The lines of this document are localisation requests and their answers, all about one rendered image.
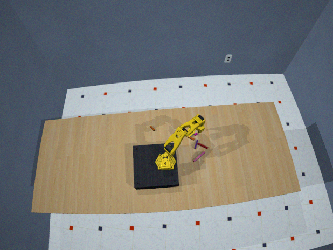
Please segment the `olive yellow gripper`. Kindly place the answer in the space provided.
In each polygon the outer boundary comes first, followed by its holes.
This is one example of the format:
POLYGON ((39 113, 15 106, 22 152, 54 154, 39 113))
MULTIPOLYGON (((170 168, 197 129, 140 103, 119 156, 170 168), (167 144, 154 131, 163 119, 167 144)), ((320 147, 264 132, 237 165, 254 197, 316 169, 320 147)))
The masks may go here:
MULTIPOLYGON (((204 129, 205 129, 205 127, 204 127, 204 125, 203 125, 203 126, 201 126, 201 127, 198 127, 196 130, 198 131, 198 133, 201 133, 202 131, 204 131, 204 129)), ((192 135, 195 133, 196 130, 194 130, 193 133, 190 134, 188 137, 192 136, 192 135)))

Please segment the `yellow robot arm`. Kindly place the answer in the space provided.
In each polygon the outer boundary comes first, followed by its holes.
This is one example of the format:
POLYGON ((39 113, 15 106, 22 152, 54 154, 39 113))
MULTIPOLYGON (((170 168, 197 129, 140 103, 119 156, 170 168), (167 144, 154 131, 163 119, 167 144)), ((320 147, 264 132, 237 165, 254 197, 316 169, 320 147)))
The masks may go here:
POLYGON ((197 114, 197 116, 193 117, 189 122, 185 122, 181 126, 179 126, 176 131, 169 137, 164 145, 164 150, 166 151, 164 154, 159 154, 156 165, 158 166, 158 170, 161 168, 168 168, 174 169, 174 165, 176 160, 172 155, 174 155, 177 148, 180 146, 182 139, 186 136, 188 137, 190 134, 193 133, 195 129, 201 127, 205 124, 205 119, 197 114), (189 127, 190 130, 187 131, 185 128, 189 127), (179 136, 179 137, 177 137, 179 136), (174 142, 174 147, 170 145, 171 142, 174 142), (165 165, 166 164, 166 165, 165 165))

